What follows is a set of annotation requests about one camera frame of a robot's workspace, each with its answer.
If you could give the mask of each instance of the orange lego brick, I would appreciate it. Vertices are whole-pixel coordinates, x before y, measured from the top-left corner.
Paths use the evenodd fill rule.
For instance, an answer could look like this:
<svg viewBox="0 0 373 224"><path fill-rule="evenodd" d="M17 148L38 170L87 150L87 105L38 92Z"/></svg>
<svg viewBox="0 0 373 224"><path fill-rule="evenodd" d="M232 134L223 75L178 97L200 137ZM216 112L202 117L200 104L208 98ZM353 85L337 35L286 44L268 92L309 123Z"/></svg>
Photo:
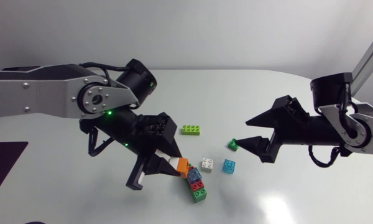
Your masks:
<svg viewBox="0 0 373 224"><path fill-rule="evenodd" d="M189 170L189 162L186 158L180 158L177 165L177 172L181 174L182 178L186 178Z"/></svg>

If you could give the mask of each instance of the white lego brick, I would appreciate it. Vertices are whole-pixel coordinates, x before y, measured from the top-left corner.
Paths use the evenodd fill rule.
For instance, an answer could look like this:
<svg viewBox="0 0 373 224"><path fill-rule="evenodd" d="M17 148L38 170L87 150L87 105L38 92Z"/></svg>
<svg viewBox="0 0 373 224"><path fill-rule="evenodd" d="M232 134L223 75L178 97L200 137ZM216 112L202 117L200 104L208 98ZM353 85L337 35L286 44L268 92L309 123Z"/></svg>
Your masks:
<svg viewBox="0 0 373 224"><path fill-rule="evenodd" d="M164 152L162 152L162 151L160 151L160 150L158 150L158 149L156 149L155 154L156 154L157 156L159 156L159 157L163 157L166 161L168 161L168 160L170 159L170 156L169 156L169 155L167 155L166 153L164 153Z"/></svg>
<svg viewBox="0 0 373 224"><path fill-rule="evenodd" d="M177 166L178 166L178 162L179 162L180 158L179 157L171 157L169 160L168 160L168 163L174 168L174 169L177 169Z"/></svg>
<svg viewBox="0 0 373 224"><path fill-rule="evenodd" d="M213 170L213 163L214 161L212 159L203 158L203 161L201 162L201 170L211 172Z"/></svg>

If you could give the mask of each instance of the stacked lego bricks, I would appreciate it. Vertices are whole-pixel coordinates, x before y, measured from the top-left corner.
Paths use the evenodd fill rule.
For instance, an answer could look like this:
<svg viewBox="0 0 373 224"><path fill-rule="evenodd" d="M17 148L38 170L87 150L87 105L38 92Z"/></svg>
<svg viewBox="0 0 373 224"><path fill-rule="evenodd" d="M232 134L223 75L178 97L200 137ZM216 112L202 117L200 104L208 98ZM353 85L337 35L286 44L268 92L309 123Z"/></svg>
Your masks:
<svg viewBox="0 0 373 224"><path fill-rule="evenodd" d="M195 203L206 199L207 191L205 185L201 181L201 175L198 169L193 167L191 164L189 164L188 175L185 182Z"/></svg>

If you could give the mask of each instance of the metal pole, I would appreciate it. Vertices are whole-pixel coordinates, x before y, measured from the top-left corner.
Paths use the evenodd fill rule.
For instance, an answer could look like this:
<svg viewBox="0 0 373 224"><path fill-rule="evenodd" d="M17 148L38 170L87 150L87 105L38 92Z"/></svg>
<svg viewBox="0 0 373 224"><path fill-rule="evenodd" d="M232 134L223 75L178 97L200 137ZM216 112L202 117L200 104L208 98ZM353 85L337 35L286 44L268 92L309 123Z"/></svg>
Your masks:
<svg viewBox="0 0 373 224"><path fill-rule="evenodd" d="M358 65L352 71L351 94L354 96L373 73L373 43L366 50Z"/></svg>

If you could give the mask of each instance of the red lego brick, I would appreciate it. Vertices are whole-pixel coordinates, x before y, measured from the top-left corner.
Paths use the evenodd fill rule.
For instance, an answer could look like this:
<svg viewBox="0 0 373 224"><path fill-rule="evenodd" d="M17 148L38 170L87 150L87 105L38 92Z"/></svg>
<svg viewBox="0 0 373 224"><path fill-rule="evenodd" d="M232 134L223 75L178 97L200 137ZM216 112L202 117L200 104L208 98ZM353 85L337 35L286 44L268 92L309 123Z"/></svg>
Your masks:
<svg viewBox="0 0 373 224"><path fill-rule="evenodd" d="M191 188L192 188L192 191L197 191L199 189L202 189L203 187L205 187L205 185L203 184L203 182L201 180L195 182L194 184L192 184Z"/></svg>

